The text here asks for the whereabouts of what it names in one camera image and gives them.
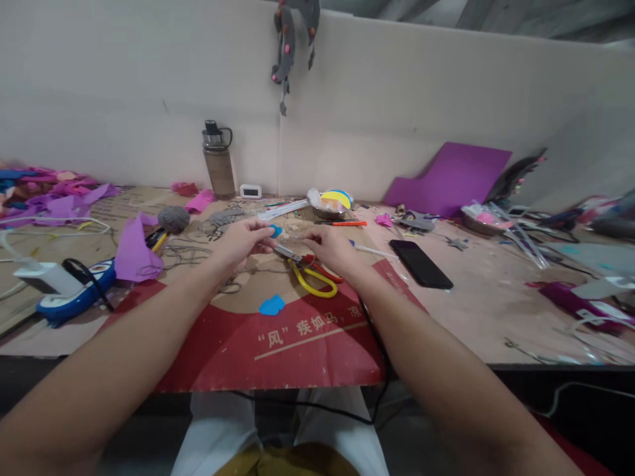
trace white pants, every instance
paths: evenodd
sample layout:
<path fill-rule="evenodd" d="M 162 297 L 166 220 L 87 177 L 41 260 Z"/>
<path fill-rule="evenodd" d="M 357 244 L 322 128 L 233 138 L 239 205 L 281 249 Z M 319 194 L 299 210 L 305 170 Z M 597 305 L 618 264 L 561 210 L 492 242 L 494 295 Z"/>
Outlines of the white pants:
<path fill-rule="evenodd" d="M 359 387 L 300 390 L 298 401 L 321 403 L 369 418 Z M 254 404 L 233 393 L 192 394 L 192 422 L 172 468 L 172 476 L 211 476 L 236 454 L 257 444 Z M 362 476 L 388 476 L 375 428 L 347 416 L 297 407 L 300 429 L 295 444 L 317 442 L 345 457 Z"/>

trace person's hand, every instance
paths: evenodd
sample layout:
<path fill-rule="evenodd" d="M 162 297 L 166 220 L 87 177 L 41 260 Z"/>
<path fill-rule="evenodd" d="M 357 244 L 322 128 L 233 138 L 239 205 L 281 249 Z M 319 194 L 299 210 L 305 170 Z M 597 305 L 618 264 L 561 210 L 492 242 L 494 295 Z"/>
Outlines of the person's hand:
<path fill-rule="evenodd" d="M 249 255 L 272 253 L 278 243 L 271 238 L 271 223 L 256 217 L 232 223 L 210 257 L 214 262 L 235 270 L 245 266 Z"/>
<path fill-rule="evenodd" d="M 302 241 L 317 259 L 340 276 L 358 272 L 368 266 L 344 233 L 336 227 L 319 225 L 311 228 L 303 238 Z"/>

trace white wall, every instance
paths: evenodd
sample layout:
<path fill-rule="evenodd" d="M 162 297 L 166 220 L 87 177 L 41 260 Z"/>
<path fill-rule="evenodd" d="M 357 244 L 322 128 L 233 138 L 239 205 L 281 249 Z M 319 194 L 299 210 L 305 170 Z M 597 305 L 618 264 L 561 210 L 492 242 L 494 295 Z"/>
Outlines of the white wall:
<path fill-rule="evenodd" d="M 200 130 L 213 118 L 234 129 L 238 182 L 280 193 L 338 186 L 379 200 L 393 177 L 413 176 L 448 140 L 509 149 L 514 159 L 549 145 L 549 164 L 520 195 L 535 203 L 581 160 L 580 136 L 594 142 L 591 126 L 577 132 L 577 118 L 630 121 L 635 111 L 630 51 L 324 11 L 309 72 L 300 33 L 280 119 L 280 88 L 269 80 L 275 8 L 5 0 L 0 155 L 114 182 L 200 182 Z M 588 151 L 584 170 L 595 174 L 608 147 L 630 151 L 616 144 L 628 134 Z M 586 195 L 580 177 L 554 203 Z"/>
<path fill-rule="evenodd" d="M 234 130 L 237 177 L 276 191 L 275 8 L 4 0 L 0 155 L 113 182 L 209 183 L 200 131 L 215 119 Z"/>
<path fill-rule="evenodd" d="M 633 110 L 578 114 L 546 144 L 548 163 L 529 176 L 516 201 L 561 212 L 591 195 L 619 197 L 635 188 Z"/>

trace ceiling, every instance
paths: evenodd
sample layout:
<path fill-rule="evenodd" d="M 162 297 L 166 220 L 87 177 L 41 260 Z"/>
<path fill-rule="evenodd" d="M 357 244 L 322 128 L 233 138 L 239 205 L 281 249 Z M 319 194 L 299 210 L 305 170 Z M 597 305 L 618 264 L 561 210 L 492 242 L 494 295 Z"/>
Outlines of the ceiling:
<path fill-rule="evenodd" d="M 635 40 L 635 0 L 321 0 L 321 7 L 356 17 L 625 48 Z"/>

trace red pliers handle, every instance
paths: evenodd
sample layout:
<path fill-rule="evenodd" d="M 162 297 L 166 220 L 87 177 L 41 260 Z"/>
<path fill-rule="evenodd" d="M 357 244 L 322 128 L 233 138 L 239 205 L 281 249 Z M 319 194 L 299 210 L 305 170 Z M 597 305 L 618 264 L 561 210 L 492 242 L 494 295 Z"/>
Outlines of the red pliers handle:
<path fill-rule="evenodd" d="M 336 276 L 334 274 L 329 273 L 328 271 L 326 271 L 326 269 L 322 268 L 319 264 L 318 264 L 318 259 L 314 256 L 314 255 L 304 255 L 302 257 L 302 262 L 306 263 L 306 264 L 312 264 L 312 266 L 318 270 L 319 272 L 321 272 L 324 276 L 326 276 L 327 278 L 329 278 L 331 281 L 333 281 L 334 283 L 340 284 L 343 283 L 344 280 L 342 278 L 340 278 L 339 276 Z"/>

